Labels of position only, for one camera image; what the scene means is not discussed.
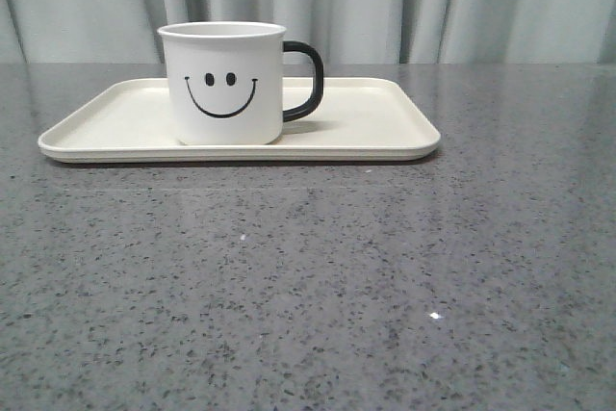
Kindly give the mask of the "white smiley mug black handle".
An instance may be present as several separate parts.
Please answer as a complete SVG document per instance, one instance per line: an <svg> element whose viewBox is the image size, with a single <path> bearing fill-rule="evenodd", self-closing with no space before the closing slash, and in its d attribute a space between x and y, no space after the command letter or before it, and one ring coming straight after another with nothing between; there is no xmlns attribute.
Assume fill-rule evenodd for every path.
<svg viewBox="0 0 616 411"><path fill-rule="evenodd" d="M159 28L177 139L194 145L267 144L284 123L313 113L324 93L324 66L311 45L286 40L272 23L205 21ZM283 107L283 55L306 55L312 89Z"/></svg>

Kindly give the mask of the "cream rectangular plastic tray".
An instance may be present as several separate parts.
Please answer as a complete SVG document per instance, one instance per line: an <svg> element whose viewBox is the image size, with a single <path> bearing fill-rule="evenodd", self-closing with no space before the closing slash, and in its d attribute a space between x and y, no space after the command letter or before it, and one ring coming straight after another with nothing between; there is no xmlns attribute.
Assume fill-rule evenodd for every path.
<svg viewBox="0 0 616 411"><path fill-rule="evenodd" d="M409 161L433 152L439 131L388 80L328 78L321 105L267 145L184 145L172 134L164 78L112 85L43 132L40 151L66 163Z"/></svg>

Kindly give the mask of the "grey pleated curtain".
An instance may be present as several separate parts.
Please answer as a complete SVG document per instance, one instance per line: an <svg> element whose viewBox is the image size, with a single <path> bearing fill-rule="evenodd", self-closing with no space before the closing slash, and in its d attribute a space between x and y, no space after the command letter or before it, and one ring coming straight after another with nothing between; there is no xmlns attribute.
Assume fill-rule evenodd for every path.
<svg viewBox="0 0 616 411"><path fill-rule="evenodd" d="M615 60L615 0L1 0L5 63L155 64L157 29L284 25L331 64Z"/></svg>

